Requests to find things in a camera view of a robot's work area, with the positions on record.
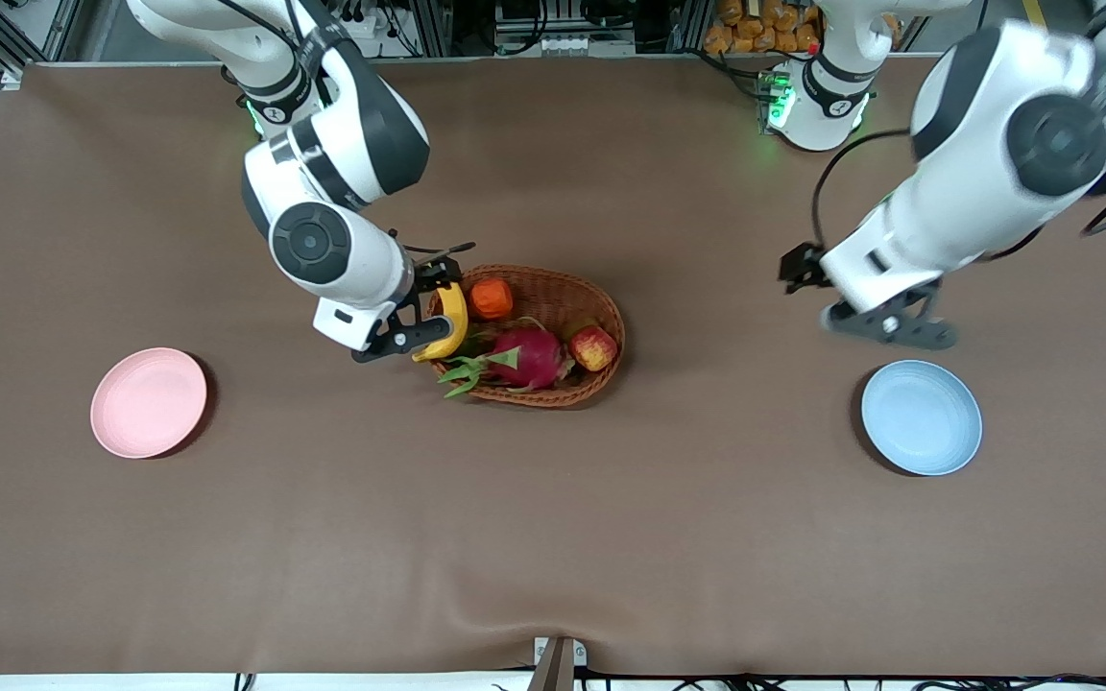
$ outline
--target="brown table cover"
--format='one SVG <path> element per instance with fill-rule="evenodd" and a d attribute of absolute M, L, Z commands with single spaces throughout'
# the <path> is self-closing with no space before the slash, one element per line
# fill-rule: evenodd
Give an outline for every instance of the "brown table cover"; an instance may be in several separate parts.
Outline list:
<path fill-rule="evenodd" d="M 929 64 L 888 64 L 866 130 Z M 0 97 L 0 673 L 505 668 L 556 634 L 609 673 L 1106 673 L 1098 205 L 947 280 L 957 348 L 887 348 L 782 293 L 828 155 L 760 136 L 706 65 L 383 73 L 432 157 L 369 218 L 597 281 L 628 366 L 584 411 L 357 366 L 247 220 L 215 69 L 30 69 Z M 911 169 L 897 140 L 849 157 L 831 239 Z M 206 360 L 219 407 L 180 454 L 115 459 L 90 397 L 148 346 Z M 983 407 L 954 477 L 857 442 L 857 384 L 916 357 Z"/>

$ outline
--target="basket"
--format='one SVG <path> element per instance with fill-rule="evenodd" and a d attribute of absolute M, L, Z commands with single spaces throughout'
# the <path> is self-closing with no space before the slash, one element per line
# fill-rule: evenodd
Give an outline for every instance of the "basket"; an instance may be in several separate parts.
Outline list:
<path fill-rule="evenodd" d="M 483 264 L 463 273 L 463 281 L 460 284 L 463 293 L 467 294 L 474 283 L 486 279 L 504 280 L 513 294 L 513 314 L 517 317 L 534 317 L 544 324 L 544 328 L 553 333 L 561 332 L 572 320 L 595 317 L 601 328 L 617 342 L 617 357 L 597 373 L 575 367 L 571 375 L 565 380 L 559 381 L 553 389 L 514 394 L 497 386 L 480 385 L 469 390 L 469 397 L 535 408 L 565 408 L 586 401 L 605 388 L 608 380 L 617 374 L 618 364 L 626 349 L 626 326 L 614 299 L 603 290 L 587 280 L 565 273 L 513 264 Z M 426 317 L 439 314 L 440 311 L 441 301 L 435 293 L 426 306 Z M 500 326 L 509 324 L 513 323 L 500 323 Z M 438 376 L 442 376 L 449 368 L 436 360 L 431 364 Z"/>

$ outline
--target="robotic arm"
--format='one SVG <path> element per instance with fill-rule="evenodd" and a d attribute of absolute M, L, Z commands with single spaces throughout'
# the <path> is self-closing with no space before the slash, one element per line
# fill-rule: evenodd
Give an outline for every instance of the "robotic arm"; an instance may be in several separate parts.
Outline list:
<path fill-rule="evenodd" d="M 787 292 L 837 287 L 826 328 L 952 346 L 956 333 L 929 318 L 941 276 L 1106 192 L 1106 13 L 1092 34 L 1009 21 L 950 49 L 914 106 L 916 174 L 825 255 L 813 244 L 785 255 Z"/>
<path fill-rule="evenodd" d="M 396 314 L 461 279 L 447 255 L 414 262 L 359 214 L 420 179 L 429 140 L 411 106 L 368 65 L 320 0 L 127 0 L 159 39 L 219 57 L 264 139 L 246 154 L 242 198 L 276 266 L 319 296 L 315 328 L 361 362 L 451 336 Z M 291 35 L 275 27 L 290 27 Z M 320 97 L 320 73 L 333 104 Z"/>
<path fill-rule="evenodd" d="M 817 0 L 826 18 L 822 48 L 807 61 L 775 67 L 790 86 L 768 113 L 768 127 L 802 149 L 826 151 L 860 126 L 869 84 L 890 55 L 894 33 L 883 14 L 926 14 L 967 6 L 971 0 Z"/>

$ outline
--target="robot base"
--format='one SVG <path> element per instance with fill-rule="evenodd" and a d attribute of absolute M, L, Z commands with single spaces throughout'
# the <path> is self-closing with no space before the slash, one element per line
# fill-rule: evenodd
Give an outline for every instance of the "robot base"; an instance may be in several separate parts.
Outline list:
<path fill-rule="evenodd" d="M 869 96 L 859 104 L 852 106 L 851 102 L 839 101 L 841 108 L 847 108 L 843 117 L 830 117 L 822 113 L 822 106 L 804 95 L 800 86 L 804 80 L 804 65 L 807 62 L 789 61 L 776 66 L 776 75 L 787 76 L 787 86 L 773 87 L 775 101 L 765 108 L 765 129 L 784 137 L 789 144 L 806 151 L 828 151 L 842 145 L 856 127 L 860 126 L 864 107 L 869 103 Z"/>
<path fill-rule="evenodd" d="M 836 302 L 822 310 L 822 328 L 835 333 L 846 333 L 878 343 L 908 346 L 921 350 L 945 350 L 958 342 L 953 327 L 931 317 L 940 281 L 897 294 L 877 310 L 857 314 L 846 302 Z M 925 302 L 918 314 L 909 310 L 917 302 Z"/>

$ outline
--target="banana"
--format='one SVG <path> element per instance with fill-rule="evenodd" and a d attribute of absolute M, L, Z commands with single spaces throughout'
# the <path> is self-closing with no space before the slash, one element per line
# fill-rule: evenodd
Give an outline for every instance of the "banana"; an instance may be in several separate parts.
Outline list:
<path fill-rule="evenodd" d="M 451 357 L 456 350 L 460 349 L 460 344 L 469 334 L 469 304 L 463 299 L 463 290 L 460 290 L 460 284 L 452 283 L 449 287 L 439 287 L 438 296 L 442 300 L 442 315 L 451 320 L 451 334 L 426 345 L 421 352 L 414 353 L 411 355 L 414 363 Z"/>

